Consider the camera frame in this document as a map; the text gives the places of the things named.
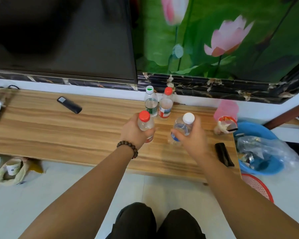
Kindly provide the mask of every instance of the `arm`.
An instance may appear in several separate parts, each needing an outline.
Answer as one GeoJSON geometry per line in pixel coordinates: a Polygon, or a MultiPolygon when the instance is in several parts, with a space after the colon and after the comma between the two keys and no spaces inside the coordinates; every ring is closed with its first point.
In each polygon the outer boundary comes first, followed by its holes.
{"type": "MultiPolygon", "coordinates": [[[[154,129],[141,131],[138,113],[123,126],[120,141],[139,149],[154,129]]],[[[133,150],[122,145],[49,205],[19,239],[95,238],[133,150]]]]}
{"type": "Polygon", "coordinates": [[[203,170],[237,239],[299,239],[299,224],[295,220],[247,185],[209,152],[198,116],[188,136],[175,129],[172,132],[203,170]]]}

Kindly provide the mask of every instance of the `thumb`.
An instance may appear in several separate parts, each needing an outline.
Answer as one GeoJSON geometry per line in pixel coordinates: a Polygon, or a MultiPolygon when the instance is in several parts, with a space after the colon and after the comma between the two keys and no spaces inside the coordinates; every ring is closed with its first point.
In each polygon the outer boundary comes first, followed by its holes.
{"type": "Polygon", "coordinates": [[[144,132],[144,134],[146,135],[147,138],[149,138],[154,135],[155,131],[156,131],[156,128],[148,129],[144,132]]]}
{"type": "Polygon", "coordinates": [[[186,137],[184,136],[183,133],[181,133],[179,130],[177,129],[172,129],[171,132],[176,136],[176,138],[179,141],[183,141],[186,137]]]}

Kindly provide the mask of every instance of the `hand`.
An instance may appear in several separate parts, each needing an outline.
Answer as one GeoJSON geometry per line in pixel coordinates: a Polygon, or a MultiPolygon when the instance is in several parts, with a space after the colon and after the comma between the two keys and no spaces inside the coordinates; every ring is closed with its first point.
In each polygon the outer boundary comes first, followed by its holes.
{"type": "Polygon", "coordinates": [[[137,150],[141,148],[141,146],[145,143],[146,139],[150,136],[154,135],[155,128],[142,131],[138,124],[138,114],[135,113],[127,123],[124,124],[121,132],[120,141],[128,141],[132,143],[137,150]]]}
{"type": "Polygon", "coordinates": [[[177,129],[172,129],[171,132],[174,133],[188,154],[196,161],[208,156],[207,136],[201,127],[199,116],[195,116],[193,129],[188,136],[185,136],[177,129]]]}

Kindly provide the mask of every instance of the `white wall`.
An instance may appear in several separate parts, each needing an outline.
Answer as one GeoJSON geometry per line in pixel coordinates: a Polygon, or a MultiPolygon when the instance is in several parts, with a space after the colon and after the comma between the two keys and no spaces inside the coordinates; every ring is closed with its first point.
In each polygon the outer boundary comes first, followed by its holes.
{"type": "MultiPolygon", "coordinates": [[[[20,89],[57,92],[57,93],[65,93],[65,94],[99,96],[99,97],[119,98],[119,99],[128,99],[128,100],[140,100],[140,101],[143,100],[144,98],[144,92],[140,92],[140,91],[0,79],[0,86],[8,86],[8,85],[16,85],[20,89]]],[[[192,106],[217,107],[219,104],[219,99],[194,97],[194,96],[178,95],[176,101],[179,103],[192,105],[192,106]]],[[[263,123],[299,105],[299,94],[281,105],[256,103],[256,102],[243,102],[243,101],[237,101],[237,103],[239,105],[239,118],[263,123]]]]}

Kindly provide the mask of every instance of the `tile floor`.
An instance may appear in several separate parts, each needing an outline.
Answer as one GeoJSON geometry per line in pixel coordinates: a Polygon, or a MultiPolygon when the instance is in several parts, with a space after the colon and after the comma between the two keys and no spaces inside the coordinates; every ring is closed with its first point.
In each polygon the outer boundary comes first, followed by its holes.
{"type": "MultiPolygon", "coordinates": [[[[45,174],[13,187],[0,186],[0,239],[15,239],[52,201],[92,168],[43,162],[45,174]]],[[[282,178],[261,178],[276,205],[299,222],[299,171],[282,178]]],[[[196,218],[208,239],[235,238],[209,187],[201,183],[125,174],[97,234],[104,239],[119,211],[144,202],[154,212],[158,226],[172,209],[186,209],[196,218]]]]}

